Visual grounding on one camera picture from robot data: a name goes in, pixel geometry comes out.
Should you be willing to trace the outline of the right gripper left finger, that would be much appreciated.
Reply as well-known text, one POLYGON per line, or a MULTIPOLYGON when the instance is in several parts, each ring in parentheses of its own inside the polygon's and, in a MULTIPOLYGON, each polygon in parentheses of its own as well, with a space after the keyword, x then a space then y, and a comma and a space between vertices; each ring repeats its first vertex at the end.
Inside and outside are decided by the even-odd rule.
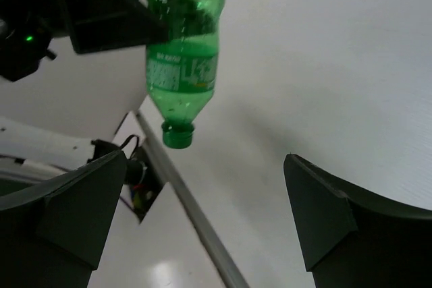
POLYGON ((86 287, 126 176, 122 151, 1 197, 1 286, 86 287))

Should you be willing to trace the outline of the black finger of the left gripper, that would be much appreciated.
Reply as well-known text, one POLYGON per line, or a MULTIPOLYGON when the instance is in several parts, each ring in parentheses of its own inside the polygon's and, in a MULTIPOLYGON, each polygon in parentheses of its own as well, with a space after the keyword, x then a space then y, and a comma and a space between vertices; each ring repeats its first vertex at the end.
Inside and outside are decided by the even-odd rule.
POLYGON ((77 54, 151 45, 168 39, 167 26, 140 0, 61 0, 77 54))

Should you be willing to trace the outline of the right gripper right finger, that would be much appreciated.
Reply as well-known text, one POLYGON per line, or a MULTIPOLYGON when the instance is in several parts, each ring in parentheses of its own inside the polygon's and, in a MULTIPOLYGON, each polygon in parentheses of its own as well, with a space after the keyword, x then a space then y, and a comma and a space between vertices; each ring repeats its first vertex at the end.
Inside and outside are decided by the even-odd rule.
POLYGON ((431 211, 340 179, 297 154, 283 164, 316 287, 430 287, 431 211))

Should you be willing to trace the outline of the green plastic soda bottle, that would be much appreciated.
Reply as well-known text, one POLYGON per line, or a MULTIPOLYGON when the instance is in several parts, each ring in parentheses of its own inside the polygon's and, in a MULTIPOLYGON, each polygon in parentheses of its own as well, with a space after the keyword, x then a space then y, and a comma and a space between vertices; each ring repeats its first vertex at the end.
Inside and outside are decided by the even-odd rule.
POLYGON ((147 0, 168 41, 146 47, 146 89, 163 117, 163 143, 191 145, 193 122, 214 94, 225 0, 147 0))

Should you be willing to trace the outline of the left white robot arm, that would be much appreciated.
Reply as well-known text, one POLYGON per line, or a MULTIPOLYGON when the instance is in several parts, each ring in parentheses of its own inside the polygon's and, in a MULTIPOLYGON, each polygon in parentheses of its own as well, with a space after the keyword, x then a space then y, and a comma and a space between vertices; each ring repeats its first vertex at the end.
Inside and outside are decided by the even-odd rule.
POLYGON ((140 0, 1 0, 1 112, 107 134, 145 96, 145 47, 166 31, 140 0))

